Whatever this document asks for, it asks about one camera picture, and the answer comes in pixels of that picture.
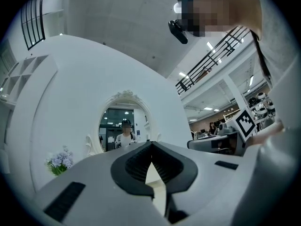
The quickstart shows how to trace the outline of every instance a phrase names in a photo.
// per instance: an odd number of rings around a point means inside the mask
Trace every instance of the metal railing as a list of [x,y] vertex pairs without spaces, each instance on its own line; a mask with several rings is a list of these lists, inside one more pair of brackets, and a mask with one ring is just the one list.
[[21,8],[21,27],[28,50],[45,39],[42,4],[43,0],[28,0]]
[[229,56],[243,43],[243,38],[250,32],[246,27],[238,26],[232,29],[218,44],[197,63],[184,78],[175,86],[178,94],[189,90],[195,83],[211,72],[214,66],[219,66],[222,58]]

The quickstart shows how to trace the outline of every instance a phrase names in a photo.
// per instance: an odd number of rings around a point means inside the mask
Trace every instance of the ceiling light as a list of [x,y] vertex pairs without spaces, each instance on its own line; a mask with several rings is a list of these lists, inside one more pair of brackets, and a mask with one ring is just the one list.
[[254,78],[254,76],[252,75],[251,79],[250,79],[250,86],[253,84],[253,78]]
[[213,49],[211,43],[208,42],[207,45],[208,45],[208,47],[209,47],[211,50]]
[[174,5],[174,12],[175,13],[182,13],[182,8],[181,8],[181,6],[178,2]]
[[180,73],[179,73],[179,75],[181,75],[181,76],[183,76],[183,77],[185,77],[185,76],[186,76],[186,74],[184,74],[184,73],[182,73],[182,72],[180,72]]

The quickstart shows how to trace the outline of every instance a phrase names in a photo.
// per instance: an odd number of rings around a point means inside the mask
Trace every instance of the ceiling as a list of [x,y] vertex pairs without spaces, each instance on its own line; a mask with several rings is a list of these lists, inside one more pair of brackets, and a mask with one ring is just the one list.
[[[250,78],[254,75],[253,83],[251,86]],[[238,87],[240,93],[245,94],[249,89],[255,88],[263,81],[258,55],[254,54],[246,60],[241,66],[234,70],[230,77]],[[214,111],[206,111],[205,107],[222,110],[231,105],[230,101],[234,96],[227,84],[224,81],[211,87],[209,90],[190,101],[185,106],[185,112],[188,120],[202,119],[214,113]]]
[[105,44],[167,77],[197,38],[182,45],[169,31],[177,0],[70,0],[68,34]]

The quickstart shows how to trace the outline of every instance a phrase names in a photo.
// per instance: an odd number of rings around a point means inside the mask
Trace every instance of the black slot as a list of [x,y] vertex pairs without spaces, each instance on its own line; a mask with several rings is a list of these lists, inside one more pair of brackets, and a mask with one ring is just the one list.
[[56,221],[61,222],[67,215],[81,192],[84,190],[85,186],[86,185],[82,183],[70,183],[59,194],[59,196],[54,201],[52,201],[52,203],[44,210],[44,212]]
[[215,165],[218,165],[218,166],[221,166],[221,167],[224,167],[224,168],[229,168],[229,169],[232,169],[232,170],[236,170],[237,167],[238,167],[237,164],[229,163],[229,162],[225,162],[225,161],[217,161],[215,163]]

